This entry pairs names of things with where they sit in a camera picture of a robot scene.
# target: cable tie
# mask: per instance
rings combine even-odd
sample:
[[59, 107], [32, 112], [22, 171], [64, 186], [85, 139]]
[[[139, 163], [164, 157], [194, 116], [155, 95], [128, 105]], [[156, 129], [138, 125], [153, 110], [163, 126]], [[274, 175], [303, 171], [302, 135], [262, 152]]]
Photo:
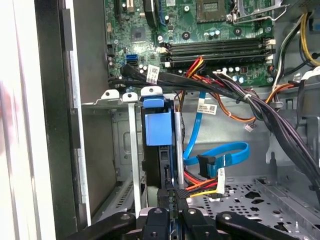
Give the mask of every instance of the cable tie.
[[251, 95], [250, 93], [247, 93], [247, 94], [244, 96], [243, 100], [246, 100], [248, 97], [252, 97], [252, 95]]

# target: red wire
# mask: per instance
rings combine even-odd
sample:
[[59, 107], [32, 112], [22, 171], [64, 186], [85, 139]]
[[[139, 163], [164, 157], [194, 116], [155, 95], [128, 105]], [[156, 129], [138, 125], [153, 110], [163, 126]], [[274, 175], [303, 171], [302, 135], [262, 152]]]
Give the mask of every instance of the red wire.
[[186, 72], [186, 76], [188, 76], [189, 73], [192, 71], [192, 69], [194, 69], [194, 67], [199, 63], [200, 59], [201, 59], [201, 56], [198, 57], [198, 58], [195, 60], [195, 62], [191, 65], [191, 67], [189, 68], [189, 70]]

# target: blue plastic latch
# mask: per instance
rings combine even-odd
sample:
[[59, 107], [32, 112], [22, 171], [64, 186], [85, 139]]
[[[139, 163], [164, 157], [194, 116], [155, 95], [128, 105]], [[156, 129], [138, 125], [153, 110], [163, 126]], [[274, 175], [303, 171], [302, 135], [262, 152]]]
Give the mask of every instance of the blue plastic latch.
[[163, 96], [145, 97], [143, 99], [143, 107], [150, 108], [163, 108], [165, 106], [165, 99]]
[[173, 144], [171, 110], [164, 113], [151, 113], [144, 116], [147, 146]]

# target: sata port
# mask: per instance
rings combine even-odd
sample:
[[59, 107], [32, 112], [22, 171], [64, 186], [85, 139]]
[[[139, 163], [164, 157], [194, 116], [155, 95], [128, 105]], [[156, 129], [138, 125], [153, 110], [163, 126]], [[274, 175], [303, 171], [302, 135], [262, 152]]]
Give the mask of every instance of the sata port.
[[134, 61], [137, 60], [138, 61], [138, 54], [127, 54], [125, 56], [126, 61]]
[[131, 66], [138, 66], [138, 60], [127, 60], [126, 63]]

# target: yellow wire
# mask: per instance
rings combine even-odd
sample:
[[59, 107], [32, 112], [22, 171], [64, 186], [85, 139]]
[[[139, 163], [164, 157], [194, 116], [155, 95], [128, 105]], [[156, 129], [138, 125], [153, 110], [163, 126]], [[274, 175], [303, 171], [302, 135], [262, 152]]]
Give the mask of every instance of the yellow wire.
[[308, 19], [308, 14], [304, 14], [302, 21], [301, 21], [301, 27], [300, 27], [300, 38], [301, 38], [301, 44], [302, 44], [302, 49], [305, 54], [305, 56], [316, 66], [320, 66], [320, 62], [316, 61], [312, 58], [312, 55], [310, 54], [308, 50], [308, 45], [307, 45], [307, 31], [306, 31], [306, 24], [307, 24], [307, 19]]
[[217, 193], [217, 190], [203, 191], [203, 192], [199, 192], [199, 193], [190, 195], [190, 198], [205, 195], [205, 194], [216, 194], [216, 193]]
[[194, 74], [194, 72], [201, 66], [201, 64], [203, 64], [203, 62], [204, 60], [201, 58], [199, 63], [193, 68], [193, 70], [189, 73], [187, 77], [190, 78]]

